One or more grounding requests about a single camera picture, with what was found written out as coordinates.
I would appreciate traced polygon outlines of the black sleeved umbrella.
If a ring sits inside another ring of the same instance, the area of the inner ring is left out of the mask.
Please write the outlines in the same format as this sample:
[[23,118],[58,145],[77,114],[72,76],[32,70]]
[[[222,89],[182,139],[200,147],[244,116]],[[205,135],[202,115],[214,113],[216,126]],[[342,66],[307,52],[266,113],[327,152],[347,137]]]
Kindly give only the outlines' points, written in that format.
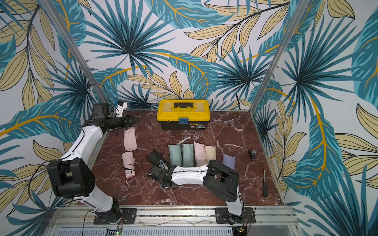
[[170,167],[169,163],[163,158],[163,156],[156,150],[153,149],[151,153],[149,153],[146,158],[157,167],[162,169],[168,169]]

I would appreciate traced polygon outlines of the pink umbrella sleeve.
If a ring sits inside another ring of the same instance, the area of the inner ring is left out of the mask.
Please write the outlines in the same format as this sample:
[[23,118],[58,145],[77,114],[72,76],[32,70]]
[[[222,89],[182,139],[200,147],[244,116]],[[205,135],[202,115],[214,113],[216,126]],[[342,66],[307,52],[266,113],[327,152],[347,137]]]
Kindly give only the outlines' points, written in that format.
[[124,148],[126,151],[134,151],[137,149],[137,141],[134,127],[126,129],[124,131]]

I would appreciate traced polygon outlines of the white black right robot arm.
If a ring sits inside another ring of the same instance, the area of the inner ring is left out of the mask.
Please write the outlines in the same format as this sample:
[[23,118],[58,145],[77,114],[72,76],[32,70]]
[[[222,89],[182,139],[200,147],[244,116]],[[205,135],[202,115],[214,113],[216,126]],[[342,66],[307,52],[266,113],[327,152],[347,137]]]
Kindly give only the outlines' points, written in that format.
[[153,166],[149,177],[157,180],[163,187],[187,184],[201,185],[224,200],[227,211],[232,216],[241,216],[244,202],[240,194],[239,174],[219,161],[211,160],[200,167]]

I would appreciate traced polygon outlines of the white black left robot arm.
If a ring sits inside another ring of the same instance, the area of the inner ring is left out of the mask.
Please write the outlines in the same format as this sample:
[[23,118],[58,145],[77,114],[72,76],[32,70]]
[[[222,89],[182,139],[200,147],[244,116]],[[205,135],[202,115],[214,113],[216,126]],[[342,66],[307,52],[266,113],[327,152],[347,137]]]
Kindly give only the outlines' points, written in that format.
[[95,176],[87,164],[107,131],[129,128],[138,122],[133,116],[123,115],[126,107],[122,101],[118,101],[114,109],[107,103],[94,104],[93,113],[83,123],[73,146],[47,166],[54,194],[91,206],[97,217],[120,218],[122,214],[117,200],[96,186]]

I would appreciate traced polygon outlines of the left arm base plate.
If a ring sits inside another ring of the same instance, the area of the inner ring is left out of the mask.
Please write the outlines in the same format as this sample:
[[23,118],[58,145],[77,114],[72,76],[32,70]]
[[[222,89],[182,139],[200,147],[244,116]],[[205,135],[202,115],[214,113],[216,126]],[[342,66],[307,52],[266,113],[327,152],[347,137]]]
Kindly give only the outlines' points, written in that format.
[[132,225],[135,223],[137,209],[136,208],[121,208],[116,210],[109,210],[107,212],[95,213],[95,225]]

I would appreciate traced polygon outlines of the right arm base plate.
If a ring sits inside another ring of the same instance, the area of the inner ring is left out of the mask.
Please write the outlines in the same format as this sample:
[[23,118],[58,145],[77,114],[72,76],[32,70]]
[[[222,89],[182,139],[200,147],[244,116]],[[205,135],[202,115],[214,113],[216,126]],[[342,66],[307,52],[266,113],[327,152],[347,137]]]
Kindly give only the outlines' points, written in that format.
[[226,207],[215,208],[215,217],[217,224],[254,224],[256,223],[255,211],[251,207],[245,207],[241,215],[234,215],[228,212]]

